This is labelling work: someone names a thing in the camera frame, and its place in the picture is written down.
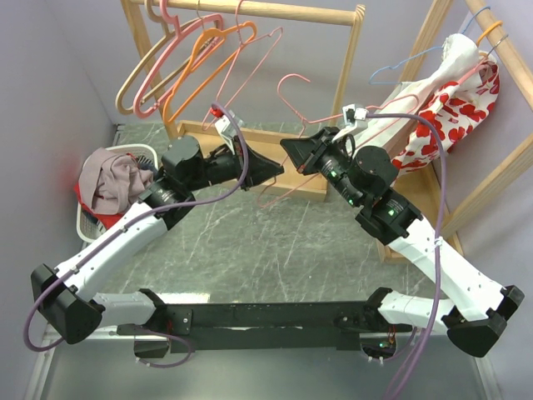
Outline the red top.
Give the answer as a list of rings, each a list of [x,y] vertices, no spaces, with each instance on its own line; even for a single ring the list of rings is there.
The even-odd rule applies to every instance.
[[[76,193],[78,204],[81,206],[82,211],[86,213],[94,222],[100,222],[105,228],[111,228],[122,218],[123,213],[117,213],[113,215],[94,213],[85,203],[82,202],[78,183],[75,184],[73,190]]]

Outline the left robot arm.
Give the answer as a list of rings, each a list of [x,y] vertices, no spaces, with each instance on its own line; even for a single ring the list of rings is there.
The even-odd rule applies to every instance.
[[[195,137],[178,138],[162,155],[157,180],[117,223],[78,255],[55,268],[41,265],[32,272],[33,309],[68,344],[113,325],[134,324],[146,334],[160,333],[167,323],[164,302],[147,289],[102,293],[111,272],[199,205],[195,191],[232,180],[247,190],[283,171],[280,163],[254,152],[237,138],[231,147],[221,145],[208,157],[203,157]]]

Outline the mauve pink top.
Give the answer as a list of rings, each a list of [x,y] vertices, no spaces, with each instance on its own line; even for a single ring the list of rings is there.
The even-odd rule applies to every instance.
[[[81,204],[101,215],[125,213],[153,182],[130,154],[100,147],[84,163],[77,187]]]

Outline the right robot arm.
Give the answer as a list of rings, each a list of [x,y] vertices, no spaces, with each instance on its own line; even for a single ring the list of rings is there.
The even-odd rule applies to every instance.
[[[358,208],[356,221],[366,233],[414,264],[446,295],[434,303],[380,287],[364,306],[366,325],[375,332],[390,325],[431,325],[464,353],[483,358],[505,331],[524,293],[489,279],[436,236],[421,211],[391,188],[398,170],[383,148],[361,147],[350,157],[332,140],[338,131],[325,127],[311,137],[282,139],[280,145],[300,174],[321,174]]]

